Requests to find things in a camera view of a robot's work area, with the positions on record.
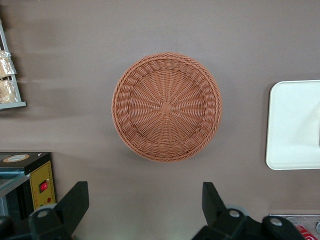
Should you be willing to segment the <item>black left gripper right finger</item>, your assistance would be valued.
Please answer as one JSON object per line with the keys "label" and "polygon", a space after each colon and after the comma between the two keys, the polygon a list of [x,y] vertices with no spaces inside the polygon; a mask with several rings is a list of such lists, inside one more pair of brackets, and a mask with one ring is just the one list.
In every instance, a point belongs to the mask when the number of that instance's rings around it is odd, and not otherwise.
{"label": "black left gripper right finger", "polygon": [[202,211],[205,225],[194,240],[240,240],[246,216],[238,209],[227,208],[212,182],[202,184]]}

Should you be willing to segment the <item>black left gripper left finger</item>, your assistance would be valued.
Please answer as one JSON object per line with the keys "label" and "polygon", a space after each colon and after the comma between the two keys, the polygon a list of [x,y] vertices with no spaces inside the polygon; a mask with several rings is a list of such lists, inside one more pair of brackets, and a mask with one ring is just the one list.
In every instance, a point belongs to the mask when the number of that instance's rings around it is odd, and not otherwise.
{"label": "black left gripper left finger", "polygon": [[28,218],[31,238],[71,240],[88,208],[88,183],[79,181],[55,206],[41,207]]}

